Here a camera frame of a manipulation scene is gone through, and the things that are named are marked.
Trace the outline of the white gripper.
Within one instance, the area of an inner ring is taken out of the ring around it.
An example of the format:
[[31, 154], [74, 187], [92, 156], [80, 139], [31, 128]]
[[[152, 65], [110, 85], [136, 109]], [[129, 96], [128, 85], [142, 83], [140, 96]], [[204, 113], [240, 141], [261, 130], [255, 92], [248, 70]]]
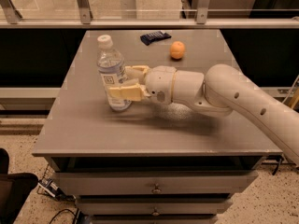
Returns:
[[147, 65], [126, 66], [129, 79], [145, 81], [146, 89], [138, 83], [129, 86], [109, 87], [109, 94], [118, 99], [141, 101], [149, 97], [156, 104], [172, 103], [172, 86], [177, 69], [169, 66], [157, 66], [150, 69]]

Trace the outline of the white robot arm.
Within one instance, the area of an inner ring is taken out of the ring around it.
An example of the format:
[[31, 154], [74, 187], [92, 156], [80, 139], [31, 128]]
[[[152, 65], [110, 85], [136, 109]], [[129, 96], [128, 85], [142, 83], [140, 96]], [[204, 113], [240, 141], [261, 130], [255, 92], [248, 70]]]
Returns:
[[299, 165], [299, 113], [264, 92], [232, 66], [216, 64], [204, 74], [170, 66], [138, 65], [127, 66], [125, 70], [127, 81], [107, 87], [111, 97], [181, 104], [211, 117], [236, 111]]

